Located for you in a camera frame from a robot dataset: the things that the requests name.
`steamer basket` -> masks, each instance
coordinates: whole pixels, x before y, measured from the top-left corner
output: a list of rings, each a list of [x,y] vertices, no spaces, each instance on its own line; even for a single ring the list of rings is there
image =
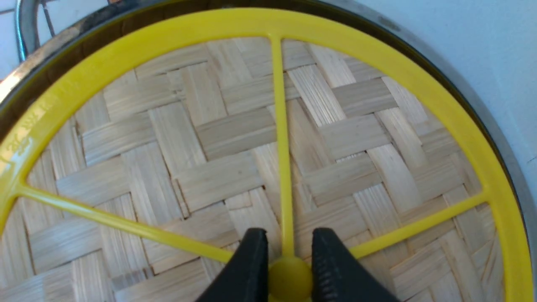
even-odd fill
[[[1,301],[193,301],[249,227],[271,262],[310,262],[333,228],[401,301],[532,300],[495,146],[396,38],[318,3],[293,9],[358,30],[142,6],[101,10],[0,87]]]

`white tile wall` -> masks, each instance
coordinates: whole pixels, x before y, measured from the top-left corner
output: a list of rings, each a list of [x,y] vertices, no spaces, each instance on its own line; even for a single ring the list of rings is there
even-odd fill
[[[0,0],[0,11],[12,10],[17,0]]]
[[[54,32],[58,34],[106,5],[108,5],[107,0],[56,0],[48,2],[47,8]]]
[[[15,13],[3,13],[0,15],[0,80],[5,78],[18,65]]]

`metal rim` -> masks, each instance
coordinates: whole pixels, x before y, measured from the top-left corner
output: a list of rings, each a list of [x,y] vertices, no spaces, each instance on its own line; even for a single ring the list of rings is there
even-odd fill
[[[315,15],[336,20],[348,24],[387,41],[408,57],[412,58],[420,66],[432,74],[440,83],[465,106],[467,111],[473,112],[473,118],[486,130],[489,139],[494,142],[504,168],[511,176],[519,205],[525,218],[526,230],[530,245],[535,241],[537,219],[533,198],[528,185],[523,177],[520,166],[514,158],[513,151],[507,144],[503,133],[492,118],[482,100],[466,81],[439,55],[429,49],[426,44],[417,39],[411,33],[375,11],[354,2],[345,0],[324,1],[289,1],[285,3],[247,3],[242,5],[252,6],[278,6],[291,10],[305,11]],[[0,117],[13,110],[15,103],[21,102],[22,91],[25,90],[40,73],[57,63],[57,58],[69,52],[76,45],[88,40],[92,35],[98,34],[105,27],[121,22],[135,16],[142,11],[158,9],[165,4],[178,3],[177,1],[134,1],[121,2],[120,4],[105,7],[98,12],[79,21],[77,24],[56,36],[43,48],[28,58],[17,68],[5,81],[0,84]],[[209,4],[200,5],[200,9],[208,9]]]

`yellow plastic ring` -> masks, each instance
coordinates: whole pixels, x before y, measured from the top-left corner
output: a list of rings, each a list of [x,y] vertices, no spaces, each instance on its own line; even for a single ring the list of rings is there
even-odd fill
[[[181,33],[180,39],[170,39],[176,37],[177,33]],[[115,41],[67,72],[39,97],[0,145],[0,192],[2,192],[0,231],[5,225],[15,199],[26,196],[83,217],[92,218],[92,215],[97,215],[98,218],[93,219],[98,222],[170,244],[172,237],[160,238],[162,232],[151,227],[129,224],[112,215],[100,213],[75,202],[60,200],[30,188],[24,181],[26,175],[60,126],[85,101],[124,72],[177,48],[208,40],[259,36],[269,37],[273,45],[283,38],[290,38],[329,47],[356,57],[394,78],[422,100],[446,126],[483,184],[483,191],[477,196],[352,249],[356,257],[370,254],[479,203],[488,202],[502,245],[506,299],[533,300],[529,250],[516,199],[498,159],[470,116],[431,75],[390,46],[342,24],[289,11],[231,9],[169,19]],[[279,84],[282,83],[275,80],[277,103],[279,99],[281,101],[277,91]],[[285,119],[285,106],[280,110],[280,114],[283,114]],[[282,143],[285,138],[281,133],[285,127],[280,120],[278,119],[278,139],[279,143]],[[287,175],[286,165],[288,163],[280,164],[282,179],[290,178],[290,175]],[[286,195],[288,193],[282,187],[282,198],[287,198]],[[289,208],[284,208],[283,211],[285,213]],[[286,230],[289,228],[283,227],[283,229],[285,238]],[[226,261],[230,257],[229,253],[221,252],[219,249],[183,239],[181,244],[170,245],[201,251],[199,254],[221,261]],[[292,232],[285,240],[289,240],[289,246],[292,247]]]

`woven bamboo mat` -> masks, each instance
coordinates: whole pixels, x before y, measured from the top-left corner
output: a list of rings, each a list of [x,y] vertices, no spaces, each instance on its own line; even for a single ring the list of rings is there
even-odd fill
[[[310,258],[316,227],[354,246],[481,190],[450,134],[394,80],[320,46],[286,40],[283,51],[298,255]],[[281,243],[272,81],[263,38],[165,54],[89,100],[28,182],[230,250],[262,227],[273,260]],[[222,268],[26,199],[0,253],[1,301],[192,301]],[[487,205],[360,261],[401,300],[503,300]]]

